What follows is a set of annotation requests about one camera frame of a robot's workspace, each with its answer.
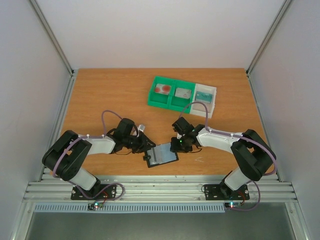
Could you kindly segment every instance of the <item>ventilation grille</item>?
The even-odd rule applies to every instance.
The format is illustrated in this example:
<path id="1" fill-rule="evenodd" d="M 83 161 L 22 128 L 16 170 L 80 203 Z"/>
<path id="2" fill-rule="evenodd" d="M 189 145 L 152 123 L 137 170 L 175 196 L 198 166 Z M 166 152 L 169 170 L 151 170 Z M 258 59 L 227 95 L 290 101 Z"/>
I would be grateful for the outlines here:
<path id="1" fill-rule="evenodd" d="M 224 213 L 223 203 L 106 203 L 89 210 L 87 203 L 37 203 L 38 213 Z"/>

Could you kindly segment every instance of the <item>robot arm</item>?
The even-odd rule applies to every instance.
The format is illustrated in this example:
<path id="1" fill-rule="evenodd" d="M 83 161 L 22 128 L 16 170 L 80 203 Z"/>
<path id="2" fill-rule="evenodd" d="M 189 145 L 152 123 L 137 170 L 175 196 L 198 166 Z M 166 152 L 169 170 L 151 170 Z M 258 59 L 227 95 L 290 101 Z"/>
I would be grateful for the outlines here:
<path id="1" fill-rule="evenodd" d="M 67 130 L 45 153 L 42 163 L 54 175 L 81 187 L 86 196 L 93 198 L 101 190 L 101 183 L 81 167 L 87 155 L 114 154 L 123 147 L 131 149 L 134 154 L 144 153 L 156 145 L 143 133 L 143 129 L 137 129 L 132 120 L 123 118 L 117 128 L 106 136 L 83 136 Z"/>
<path id="2" fill-rule="evenodd" d="M 192 152 L 193 145 L 196 147 L 212 147 L 232 153 L 238 166 L 230 172 L 220 183 L 221 193 L 226 199 L 237 191 L 242 185 L 250 181 L 259 181 L 261 177 L 273 164 L 269 154 L 252 142 L 267 149 L 274 158 L 275 154 L 262 140 L 262 138 L 251 129 L 244 133 L 230 133 L 205 128 L 204 125 L 193 127 L 183 117 L 180 117 L 173 125 L 178 133 L 177 137 L 171 139 L 172 152 Z"/>

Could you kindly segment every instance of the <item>scratch on table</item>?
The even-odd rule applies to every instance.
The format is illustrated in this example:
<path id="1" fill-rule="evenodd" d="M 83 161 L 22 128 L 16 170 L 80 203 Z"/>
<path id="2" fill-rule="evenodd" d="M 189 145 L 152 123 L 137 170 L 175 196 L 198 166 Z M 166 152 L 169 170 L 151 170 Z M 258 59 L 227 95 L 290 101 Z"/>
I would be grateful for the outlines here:
<path id="1" fill-rule="evenodd" d="M 198 162 L 202 162 L 202 163 L 204 163 L 205 161 L 202 161 L 202 160 L 200 160 L 200 159 L 203 159 L 203 157 L 197 157 L 196 159 L 195 159 L 195 161 L 198 161 Z"/>

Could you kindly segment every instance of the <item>gray wall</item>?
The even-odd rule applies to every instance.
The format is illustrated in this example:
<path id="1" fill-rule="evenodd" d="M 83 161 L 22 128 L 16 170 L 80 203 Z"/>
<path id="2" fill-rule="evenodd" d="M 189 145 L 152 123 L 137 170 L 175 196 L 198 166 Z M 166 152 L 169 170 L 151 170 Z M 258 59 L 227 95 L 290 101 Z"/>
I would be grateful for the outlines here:
<path id="1" fill-rule="evenodd" d="M 281 172 L 320 236 L 320 1 L 295 0 L 252 73 Z"/>
<path id="2" fill-rule="evenodd" d="M 0 4 L 0 239 L 39 177 L 69 75 L 27 0 Z"/>
<path id="3" fill-rule="evenodd" d="M 74 69 L 247 68 L 284 0 L 38 0 Z"/>

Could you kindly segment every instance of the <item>wooden tabletop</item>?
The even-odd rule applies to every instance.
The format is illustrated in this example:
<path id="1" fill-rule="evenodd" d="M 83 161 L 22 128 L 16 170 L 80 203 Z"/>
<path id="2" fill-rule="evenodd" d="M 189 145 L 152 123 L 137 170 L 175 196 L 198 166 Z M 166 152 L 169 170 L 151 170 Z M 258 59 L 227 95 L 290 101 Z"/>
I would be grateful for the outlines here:
<path id="1" fill-rule="evenodd" d="M 123 118 L 144 124 L 144 133 L 157 145 L 176 136 L 172 124 L 179 112 L 147 105 L 148 92 L 155 76 L 179 79 L 217 87 L 215 108 L 209 119 L 211 128 L 229 132 L 253 129 L 264 138 L 264 132 L 242 68 L 107 68 L 80 69 L 68 106 L 62 131 L 81 135 L 101 135 L 101 112 L 112 110 Z M 194 126 L 204 117 L 183 115 Z M 108 130 L 117 127 L 119 118 L 105 114 Z M 143 153 L 89 155 L 83 167 L 94 175 L 225 175 L 237 167 L 228 152 L 204 147 L 199 153 L 179 153 L 179 161 L 148 168 Z"/>

